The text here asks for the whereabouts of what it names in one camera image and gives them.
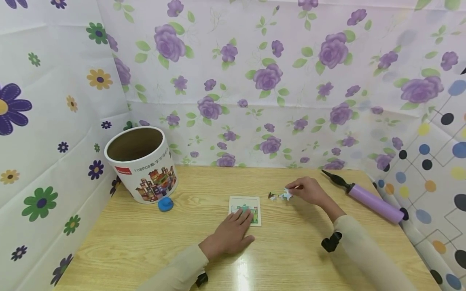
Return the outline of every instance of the right hand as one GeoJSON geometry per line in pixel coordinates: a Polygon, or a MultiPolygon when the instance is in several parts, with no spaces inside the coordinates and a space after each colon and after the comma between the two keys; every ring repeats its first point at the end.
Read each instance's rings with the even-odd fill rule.
{"type": "Polygon", "coordinates": [[[299,178],[285,186],[289,193],[301,197],[304,201],[322,207],[330,197],[325,193],[316,179],[311,177],[299,178]]]}

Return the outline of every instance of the green flower print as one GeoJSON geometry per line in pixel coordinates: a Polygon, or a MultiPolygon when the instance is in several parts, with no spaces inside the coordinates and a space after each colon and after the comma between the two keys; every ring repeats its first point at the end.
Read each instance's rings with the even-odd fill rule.
{"type": "Polygon", "coordinates": [[[94,24],[90,22],[86,31],[89,33],[89,39],[95,40],[96,44],[108,44],[107,33],[105,32],[105,28],[103,28],[102,23],[94,24]]]}
{"type": "Polygon", "coordinates": [[[41,218],[46,218],[48,210],[55,208],[57,203],[54,200],[58,197],[58,193],[53,193],[54,188],[49,186],[47,189],[37,188],[34,191],[34,196],[29,196],[24,199],[24,204],[28,205],[21,215],[29,216],[29,221],[35,221],[39,215],[41,218]]]}
{"type": "Polygon", "coordinates": [[[34,53],[29,53],[27,54],[29,56],[29,60],[31,61],[31,64],[33,64],[34,66],[38,67],[41,65],[41,60],[39,60],[39,58],[37,57],[36,54],[34,53]]]}
{"type": "Polygon", "coordinates": [[[66,233],[67,236],[69,236],[70,233],[74,233],[79,226],[80,220],[81,218],[77,214],[74,217],[70,217],[69,221],[65,223],[65,230],[63,231],[63,233],[66,233]]]}

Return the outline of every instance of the hand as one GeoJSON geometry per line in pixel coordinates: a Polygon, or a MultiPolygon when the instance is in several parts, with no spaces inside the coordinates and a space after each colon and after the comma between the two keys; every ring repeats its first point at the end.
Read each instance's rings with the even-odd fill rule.
{"type": "Polygon", "coordinates": [[[247,229],[251,225],[254,215],[248,209],[238,209],[235,213],[230,213],[225,220],[215,230],[214,234],[208,236],[199,244],[202,252],[209,261],[223,255],[236,254],[249,246],[255,238],[253,236],[244,237],[247,229]]]}

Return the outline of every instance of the yellow dot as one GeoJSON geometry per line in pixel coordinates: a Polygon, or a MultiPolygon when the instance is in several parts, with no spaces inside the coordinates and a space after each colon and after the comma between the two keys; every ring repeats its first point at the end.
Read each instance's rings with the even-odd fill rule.
{"type": "Polygon", "coordinates": [[[429,192],[434,192],[437,190],[437,185],[432,180],[427,180],[424,184],[425,190],[429,192]]]}
{"type": "Polygon", "coordinates": [[[419,126],[418,128],[418,134],[419,135],[426,135],[429,133],[429,130],[430,130],[430,125],[428,123],[423,123],[419,126]]]}
{"type": "Polygon", "coordinates": [[[434,246],[435,250],[438,251],[440,254],[445,254],[446,253],[446,247],[443,244],[443,242],[434,240],[432,242],[432,245],[434,246]]]}
{"type": "Polygon", "coordinates": [[[452,169],[452,177],[455,180],[466,180],[466,170],[462,167],[454,167],[452,169]]]}
{"type": "Polygon", "coordinates": [[[408,198],[408,196],[409,196],[409,189],[408,189],[408,187],[406,187],[406,186],[401,186],[401,187],[400,187],[400,195],[401,195],[401,197],[403,197],[403,198],[408,198]]]}

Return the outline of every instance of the purple hand pump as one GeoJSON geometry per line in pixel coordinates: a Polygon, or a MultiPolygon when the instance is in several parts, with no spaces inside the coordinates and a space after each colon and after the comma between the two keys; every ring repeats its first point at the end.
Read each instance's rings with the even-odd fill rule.
{"type": "Polygon", "coordinates": [[[342,186],[346,188],[346,194],[350,195],[351,197],[355,198],[362,204],[366,205],[370,209],[374,210],[378,214],[382,215],[392,223],[399,223],[403,217],[404,213],[400,210],[396,209],[395,207],[391,206],[384,200],[376,197],[363,187],[352,183],[351,185],[347,184],[346,181],[338,175],[331,174],[327,171],[322,170],[324,174],[330,177],[333,183],[337,184],[338,186],[342,186]]]}

